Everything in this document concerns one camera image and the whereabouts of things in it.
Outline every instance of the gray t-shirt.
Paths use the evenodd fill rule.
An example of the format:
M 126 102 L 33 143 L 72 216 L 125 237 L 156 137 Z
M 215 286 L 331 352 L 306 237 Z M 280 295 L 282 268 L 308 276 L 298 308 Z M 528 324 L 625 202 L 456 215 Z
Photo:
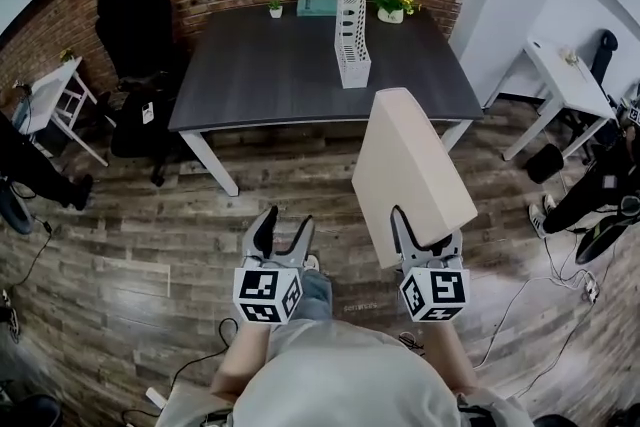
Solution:
M 274 330 L 267 364 L 235 406 L 176 386 L 156 426 L 197 426 L 207 412 L 231 407 L 233 427 L 470 425 L 475 415 L 461 413 L 461 404 L 480 406 L 497 427 L 532 425 L 516 401 L 487 390 L 455 397 L 426 361 L 385 334 L 297 320 Z

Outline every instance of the white flower pot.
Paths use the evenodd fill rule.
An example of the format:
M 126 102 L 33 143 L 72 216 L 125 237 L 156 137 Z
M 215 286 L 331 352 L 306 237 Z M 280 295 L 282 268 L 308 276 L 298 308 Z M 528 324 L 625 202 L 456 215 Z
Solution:
M 404 19 L 404 9 L 396 9 L 389 13 L 386 9 L 378 9 L 378 18 L 386 23 L 402 23 Z

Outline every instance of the beige cardboard panel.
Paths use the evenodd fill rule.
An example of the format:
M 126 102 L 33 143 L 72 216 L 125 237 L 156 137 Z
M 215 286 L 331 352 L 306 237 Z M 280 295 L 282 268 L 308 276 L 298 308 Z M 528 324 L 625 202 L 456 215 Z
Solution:
M 383 268 L 400 262 L 390 223 L 395 205 L 421 245 L 478 215 L 438 134 L 404 88 L 376 94 L 353 187 Z

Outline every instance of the teal box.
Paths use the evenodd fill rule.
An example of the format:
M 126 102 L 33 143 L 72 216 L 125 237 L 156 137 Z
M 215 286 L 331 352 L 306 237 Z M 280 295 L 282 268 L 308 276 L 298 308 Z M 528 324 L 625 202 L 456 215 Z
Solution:
M 338 0 L 298 0 L 298 16 L 336 16 Z

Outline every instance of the white cable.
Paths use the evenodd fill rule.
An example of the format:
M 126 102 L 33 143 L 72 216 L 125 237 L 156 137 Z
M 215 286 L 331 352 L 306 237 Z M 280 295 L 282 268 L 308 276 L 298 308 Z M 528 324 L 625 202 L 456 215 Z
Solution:
M 561 274 L 562 273 L 562 269 L 564 268 L 564 265 L 567 263 L 567 260 L 571 257 L 571 255 L 575 251 L 577 245 L 578 244 L 577 244 L 577 236 L 576 236 L 576 244 L 574 245 L 574 247 L 571 250 L 571 252 L 565 258 L 564 263 L 562 264 L 560 273 L 557 271 L 557 269 L 555 268 L 555 266 L 553 264 L 553 258 L 551 257 L 551 252 L 549 251 L 548 246 L 545 245 L 545 249 L 547 250 L 547 255 L 549 257 L 549 266 L 551 268 L 551 276 L 530 278 L 530 279 L 528 279 L 527 281 L 524 282 L 522 287 L 520 287 L 520 290 L 518 290 L 518 293 L 515 296 L 513 296 L 513 299 L 511 299 L 511 301 L 509 302 L 509 305 L 507 306 L 507 309 L 504 312 L 504 316 L 502 317 L 502 320 L 500 321 L 500 323 L 498 324 L 498 327 L 496 328 L 496 330 L 493 332 L 493 335 L 491 336 L 491 340 L 489 341 L 489 347 L 487 349 L 487 352 L 485 353 L 484 357 L 482 358 L 482 361 L 478 365 L 473 367 L 474 370 L 479 369 L 489 359 L 489 355 L 491 354 L 491 349 L 493 348 L 494 342 L 495 342 L 498 334 L 500 333 L 500 329 L 502 329 L 502 326 L 504 325 L 505 321 L 507 320 L 507 316 L 509 315 L 509 311 L 511 310 L 511 306 L 513 305 L 515 300 L 518 298 L 518 296 L 522 293 L 522 291 L 525 289 L 525 287 L 529 283 L 531 283 L 532 281 L 549 280 L 549 281 L 551 281 L 551 283 L 553 283 L 556 286 L 563 287 L 563 288 L 568 288 L 569 290 L 579 290 L 579 289 L 582 288 L 582 282 L 586 279 L 585 276 L 587 276 L 587 275 L 591 276 L 591 278 L 595 281 L 595 276 L 593 275 L 593 273 L 591 271 L 586 270 L 586 269 L 578 269 L 575 272 L 575 274 L 573 276 L 570 276 L 569 278 L 563 278 L 562 277 L 562 274 Z

